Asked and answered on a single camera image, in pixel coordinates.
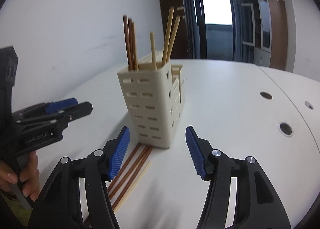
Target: beige plastic utensil holder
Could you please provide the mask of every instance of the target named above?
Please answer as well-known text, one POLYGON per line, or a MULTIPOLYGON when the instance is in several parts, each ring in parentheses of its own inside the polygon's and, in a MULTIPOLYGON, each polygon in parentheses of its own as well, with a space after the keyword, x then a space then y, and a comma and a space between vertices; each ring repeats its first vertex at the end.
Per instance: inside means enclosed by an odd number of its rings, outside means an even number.
POLYGON ((185 100, 183 65, 158 62, 153 70, 141 63, 139 71, 126 67, 117 74, 139 141, 170 148, 185 100))

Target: beige chopstick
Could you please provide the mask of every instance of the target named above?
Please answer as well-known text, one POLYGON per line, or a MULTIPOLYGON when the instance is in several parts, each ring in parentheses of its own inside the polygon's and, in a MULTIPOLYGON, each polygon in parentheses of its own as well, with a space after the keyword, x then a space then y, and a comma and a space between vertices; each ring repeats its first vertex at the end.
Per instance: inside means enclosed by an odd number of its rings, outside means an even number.
POLYGON ((127 57, 128 57, 128 70, 132 70, 133 64, 131 59, 130 42, 129 42, 128 18, 126 15, 123 16, 123 26, 124 26, 125 48, 127 50, 127 57))
POLYGON ((152 56, 152 67, 153 69, 157 69, 157 61, 156 61, 156 44, 155 44, 155 34, 150 32, 150 43, 151 43, 151 56, 152 56))
POLYGON ((148 170, 148 168, 151 165, 151 161, 148 162, 148 164, 145 166, 145 168, 143 169, 143 171, 141 172, 141 174, 138 176, 138 178, 135 180, 135 182, 129 187, 128 191, 124 194, 123 198, 119 201, 119 203, 116 205, 115 209, 113 210, 114 213, 116 213, 120 207, 122 206, 122 204, 126 201, 126 199, 129 197, 129 195, 131 194, 131 192, 134 190, 135 186, 139 183, 139 181, 141 180, 141 178, 143 177, 143 175, 146 173, 146 171, 148 170))
POLYGON ((178 30, 178 27, 179 27, 179 22, 180 22, 180 16, 178 15, 176 17, 176 21, 174 23, 172 34, 171 34, 171 37, 170 37, 170 42, 169 42, 166 62, 169 61, 170 56, 171 56, 171 52, 172 52, 172 48, 173 48, 173 44, 174 44, 174 39, 176 38, 177 30, 178 30))
POLYGON ((132 62, 132 70, 134 70, 134 57, 133 57, 133 49, 132 49, 132 19, 128 19, 128 27, 129 27, 129 44, 130 44, 130 55, 132 62))
POLYGON ((127 158, 127 160, 124 162, 123 166, 121 167, 118 175, 113 179, 113 181, 110 183, 110 185, 108 186, 108 193, 111 191, 111 189, 113 188, 113 186, 115 185, 115 183, 118 181, 118 179, 120 178, 120 176, 122 175, 122 173, 124 172, 125 168, 129 165, 130 161, 132 160, 132 158, 134 157, 134 155, 136 154, 137 150, 140 148, 141 143, 139 142, 135 148, 133 149, 133 151, 130 153, 129 157, 127 158))
POLYGON ((140 153, 140 155, 138 156, 138 158, 135 160, 135 162, 132 164, 132 166, 129 168, 128 172, 124 175, 124 177, 120 180, 120 182, 116 185, 116 187, 114 188, 114 190, 112 190, 109 193, 109 198, 113 198, 114 195, 117 193, 117 191, 121 188, 121 186, 123 185, 123 183, 127 180, 127 178, 130 176, 130 174, 133 172, 133 170, 136 168, 136 166, 138 165, 138 163, 140 162, 141 159, 143 159, 144 154, 147 152, 148 147, 146 146, 142 152, 140 153))
POLYGON ((131 29, 132 29, 132 51, 133 51, 134 69, 139 70, 138 57, 137 57, 136 29, 134 27, 134 22, 132 22, 131 29))
POLYGON ((112 205, 112 209, 115 209, 115 207, 117 206, 117 204, 120 202, 120 200, 123 198, 124 194, 127 192, 128 188, 130 187, 130 185, 132 184, 133 180, 135 179, 135 177, 137 176, 137 174, 139 173, 139 171, 141 170, 142 166, 144 165, 144 163, 146 162, 147 158, 149 157, 153 146, 147 146, 148 150, 146 151, 145 155, 143 156, 141 162, 139 163, 137 169, 134 171, 134 173, 132 174, 132 176, 130 177, 129 181, 127 182, 127 184, 124 186, 123 190, 121 191, 120 195, 117 197, 116 201, 113 203, 112 205))
POLYGON ((172 19, 173 19, 173 12, 174 12, 174 7, 171 6, 169 9, 167 29, 165 32, 164 48, 163 48, 163 54, 162 54, 162 66, 166 63, 166 59, 167 59, 168 46, 169 46, 170 33, 171 33, 171 25, 172 25, 172 19))

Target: wall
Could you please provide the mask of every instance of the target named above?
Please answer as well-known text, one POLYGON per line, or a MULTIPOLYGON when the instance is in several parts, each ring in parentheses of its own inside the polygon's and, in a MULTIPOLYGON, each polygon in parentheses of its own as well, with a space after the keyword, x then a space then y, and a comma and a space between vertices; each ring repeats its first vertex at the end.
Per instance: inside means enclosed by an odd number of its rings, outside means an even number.
POLYGON ((288 24, 288 51, 285 70, 292 73, 296 55, 296 20, 294 16, 292 0, 284 0, 284 4, 287 13, 288 24))
MULTIPOLYGON (((320 11, 313 0, 286 0, 287 15, 291 17, 288 34, 293 30, 295 21, 295 59, 293 73, 299 74, 320 82, 320 11)), ((288 49, 293 51, 292 43, 288 49)))
POLYGON ((13 45, 19 57, 12 110, 58 100, 126 62, 123 14, 136 23, 139 57, 150 53, 150 31, 163 47, 159 0, 6 0, 0 47, 13 45))
POLYGON ((232 25, 206 24, 207 59, 232 60, 232 25))

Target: blue curtain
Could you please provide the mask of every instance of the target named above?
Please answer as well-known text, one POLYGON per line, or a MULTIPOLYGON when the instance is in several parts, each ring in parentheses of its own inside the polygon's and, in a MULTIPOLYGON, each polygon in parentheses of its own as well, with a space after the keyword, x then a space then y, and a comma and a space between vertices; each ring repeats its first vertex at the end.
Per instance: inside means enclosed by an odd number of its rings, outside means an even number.
POLYGON ((242 26, 248 26, 250 23, 252 23, 252 19, 249 15, 241 15, 241 3, 257 2, 258 0, 232 0, 231 6, 233 6, 235 15, 235 22, 233 23, 235 25, 234 61, 253 63, 254 47, 242 44, 243 33, 250 31, 247 28, 243 28, 242 26))

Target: human hand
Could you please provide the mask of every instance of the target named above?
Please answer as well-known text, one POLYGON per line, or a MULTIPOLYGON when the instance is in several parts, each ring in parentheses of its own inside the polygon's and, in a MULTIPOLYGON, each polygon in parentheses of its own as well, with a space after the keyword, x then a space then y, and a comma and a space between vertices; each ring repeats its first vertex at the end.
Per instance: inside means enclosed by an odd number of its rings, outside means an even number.
MULTIPOLYGON (((36 151, 30 152, 27 165, 20 172, 19 179, 26 183, 22 187, 22 193, 25 197, 30 196, 34 202, 40 194, 38 156, 36 151)), ((3 161, 0 161, 0 189, 10 192, 10 184, 16 184, 18 177, 14 171, 3 161)))

